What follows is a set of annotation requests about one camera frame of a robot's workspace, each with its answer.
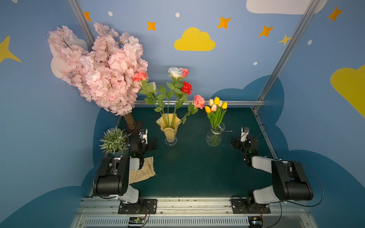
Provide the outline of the pale pink tulip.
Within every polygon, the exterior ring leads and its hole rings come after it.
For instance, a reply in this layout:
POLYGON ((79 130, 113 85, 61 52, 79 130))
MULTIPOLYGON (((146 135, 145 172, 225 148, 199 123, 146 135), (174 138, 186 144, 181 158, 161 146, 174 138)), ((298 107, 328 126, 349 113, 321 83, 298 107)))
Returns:
POLYGON ((214 99, 209 100, 209 107, 211 108, 214 105, 214 99))

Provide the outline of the orange yellow tulip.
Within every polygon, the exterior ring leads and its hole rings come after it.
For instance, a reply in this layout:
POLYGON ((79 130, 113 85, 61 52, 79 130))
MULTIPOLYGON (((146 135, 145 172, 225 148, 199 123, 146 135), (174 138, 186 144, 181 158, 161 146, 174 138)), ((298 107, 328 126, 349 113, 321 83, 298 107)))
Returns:
POLYGON ((210 121, 210 126, 213 130, 217 130, 217 125, 216 125, 216 116, 215 116, 215 112, 208 106, 206 105, 204 107, 204 110, 207 114, 207 117, 210 121))

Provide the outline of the cream white tulip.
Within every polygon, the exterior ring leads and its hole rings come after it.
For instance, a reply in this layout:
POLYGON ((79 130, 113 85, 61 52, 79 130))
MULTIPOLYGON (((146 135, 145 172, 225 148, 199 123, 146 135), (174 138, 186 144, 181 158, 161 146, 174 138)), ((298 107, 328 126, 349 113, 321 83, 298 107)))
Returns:
POLYGON ((216 114, 217 114, 217 125, 218 126, 221 124, 221 116, 222 116, 222 112, 224 111, 222 109, 222 105, 223 105, 223 101, 220 100, 220 103, 218 104, 217 111, 216 111, 216 114))

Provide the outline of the small yellow tulip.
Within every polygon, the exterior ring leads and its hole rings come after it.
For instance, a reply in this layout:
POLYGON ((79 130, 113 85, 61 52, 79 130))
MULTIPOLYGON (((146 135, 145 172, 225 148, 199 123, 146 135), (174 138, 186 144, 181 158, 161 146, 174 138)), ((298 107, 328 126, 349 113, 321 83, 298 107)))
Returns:
POLYGON ((214 99, 214 105, 215 105, 215 126, 218 125, 218 113, 217 113, 217 110, 218 110, 218 107, 219 107, 219 104, 220 104, 220 99, 218 97, 215 97, 214 99))

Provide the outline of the red rose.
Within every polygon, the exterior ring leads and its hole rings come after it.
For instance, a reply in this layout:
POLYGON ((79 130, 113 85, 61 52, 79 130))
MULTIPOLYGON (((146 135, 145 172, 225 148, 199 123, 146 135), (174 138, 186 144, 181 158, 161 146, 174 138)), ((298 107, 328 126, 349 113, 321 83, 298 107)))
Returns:
MULTIPOLYGON (((181 108, 184 102, 187 102, 187 96, 192 94, 192 85, 187 82, 182 82, 181 88, 174 89, 174 95, 176 96, 176 104, 174 109, 174 114, 176 114, 176 110, 181 108)), ((192 102, 188 105, 188 111, 182 118, 182 124, 185 124, 187 117, 192 114, 193 104, 192 102)))

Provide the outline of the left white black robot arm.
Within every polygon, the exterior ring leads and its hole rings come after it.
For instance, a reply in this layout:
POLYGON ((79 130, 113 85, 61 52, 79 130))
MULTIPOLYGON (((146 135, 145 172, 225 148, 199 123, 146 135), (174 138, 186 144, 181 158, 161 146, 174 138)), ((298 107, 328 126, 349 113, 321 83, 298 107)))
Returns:
POLYGON ((132 183, 145 181, 156 176, 154 158, 144 155, 157 149, 157 140, 146 142, 140 138, 132 140, 132 155, 105 157, 93 181, 93 193, 104 199, 116 198, 123 204, 141 205, 143 197, 132 183))

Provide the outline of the beige cloth glove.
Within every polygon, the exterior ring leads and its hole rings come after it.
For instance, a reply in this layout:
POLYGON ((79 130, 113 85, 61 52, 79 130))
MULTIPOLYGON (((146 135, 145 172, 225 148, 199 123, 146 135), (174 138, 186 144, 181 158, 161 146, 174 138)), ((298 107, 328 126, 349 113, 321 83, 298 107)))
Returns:
POLYGON ((147 157, 144 158, 144 164, 142 169, 133 170, 129 172, 129 183, 136 183, 145 181, 151 177, 156 176, 155 168, 154 168, 154 158, 147 157))

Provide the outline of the clear glass vase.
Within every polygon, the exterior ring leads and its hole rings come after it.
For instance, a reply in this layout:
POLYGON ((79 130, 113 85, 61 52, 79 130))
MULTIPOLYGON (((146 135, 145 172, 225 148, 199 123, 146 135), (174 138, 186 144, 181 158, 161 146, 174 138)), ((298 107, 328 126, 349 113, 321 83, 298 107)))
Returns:
POLYGON ((206 135, 206 142, 210 146, 218 146, 222 141, 222 133, 225 131, 224 123, 220 123, 219 126, 211 125, 211 130, 206 135))

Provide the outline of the yellow wavy glass vase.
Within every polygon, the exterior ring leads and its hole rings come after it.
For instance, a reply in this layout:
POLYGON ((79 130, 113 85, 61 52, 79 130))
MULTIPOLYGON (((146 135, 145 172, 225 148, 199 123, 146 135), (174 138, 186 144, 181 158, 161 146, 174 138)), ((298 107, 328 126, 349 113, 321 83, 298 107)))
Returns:
POLYGON ((156 123, 160 126, 160 130, 165 135, 165 144, 174 146, 177 143, 177 131, 182 123, 181 119, 176 114, 163 114, 156 123))

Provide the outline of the left circuit board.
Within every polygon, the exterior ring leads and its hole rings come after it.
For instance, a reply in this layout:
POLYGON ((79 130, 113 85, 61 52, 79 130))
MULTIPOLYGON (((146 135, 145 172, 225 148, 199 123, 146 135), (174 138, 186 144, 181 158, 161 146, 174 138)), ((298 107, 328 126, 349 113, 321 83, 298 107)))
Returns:
POLYGON ((142 217, 130 217, 128 219, 128 226, 143 226, 146 222, 146 218, 142 217))

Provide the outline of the circuit board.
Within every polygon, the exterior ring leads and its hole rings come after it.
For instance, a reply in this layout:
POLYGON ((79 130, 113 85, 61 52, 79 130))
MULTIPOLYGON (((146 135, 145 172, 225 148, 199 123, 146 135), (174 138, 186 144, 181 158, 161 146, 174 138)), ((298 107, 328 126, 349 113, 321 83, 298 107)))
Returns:
POLYGON ((262 217, 248 217, 249 227, 250 228, 262 228, 263 227, 263 218, 262 217))
POLYGON ((128 219, 128 226, 143 226, 146 222, 146 218, 142 217, 130 217, 128 219))

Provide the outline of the right circuit board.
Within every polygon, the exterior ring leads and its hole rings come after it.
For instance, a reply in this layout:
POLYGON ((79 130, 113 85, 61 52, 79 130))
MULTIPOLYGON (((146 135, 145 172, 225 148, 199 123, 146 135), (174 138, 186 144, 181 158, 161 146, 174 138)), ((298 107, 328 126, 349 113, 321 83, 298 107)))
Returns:
POLYGON ((262 228, 263 227, 263 218, 262 217, 248 217, 249 227, 250 228, 262 228))

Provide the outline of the pink cherry blossom tree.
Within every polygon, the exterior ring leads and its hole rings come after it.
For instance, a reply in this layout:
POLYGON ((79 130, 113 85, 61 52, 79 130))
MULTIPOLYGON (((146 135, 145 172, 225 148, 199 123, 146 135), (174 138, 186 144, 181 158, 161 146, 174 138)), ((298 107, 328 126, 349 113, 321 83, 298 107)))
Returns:
POLYGON ((135 135, 143 124, 131 115, 140 90, 133 77, 141 71, 147 73, 143 46, 137 38, 126 32, 119 35, 108 25, 95 22, 94 27, 98 36, 90 52, 76 44, 67 26, 49 31, 48 43, 62 61, 56 75, 77 87, 87 101, 124 117, 128 132, 135 135))

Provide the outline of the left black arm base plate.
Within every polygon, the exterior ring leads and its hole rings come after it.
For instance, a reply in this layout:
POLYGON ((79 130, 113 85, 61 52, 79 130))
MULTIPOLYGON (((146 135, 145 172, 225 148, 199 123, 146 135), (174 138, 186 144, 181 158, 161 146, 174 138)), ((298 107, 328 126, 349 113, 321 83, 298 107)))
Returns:
POLYGON ((120 202, 118 214, 156 214, 157 199, 142 199, 137 203, 120 202))

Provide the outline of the aluminium left frame post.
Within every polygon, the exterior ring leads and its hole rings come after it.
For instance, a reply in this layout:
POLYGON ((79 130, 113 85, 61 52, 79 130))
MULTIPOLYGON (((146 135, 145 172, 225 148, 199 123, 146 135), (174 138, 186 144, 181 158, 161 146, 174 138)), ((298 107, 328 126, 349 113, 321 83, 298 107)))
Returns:
POLYGON ((77 18, 77 21, 79 22, 79 25, 86 37, 87 44, 92 47, 95 39, 93 36, 93 33, 91 31, 91 28, 89 26, 89 23, 85 17, 85 14, 83 12, 83 9, 81 7, 81 4, 78 0, 68 0, 68 3, 74 13, 74 15, 77 18))

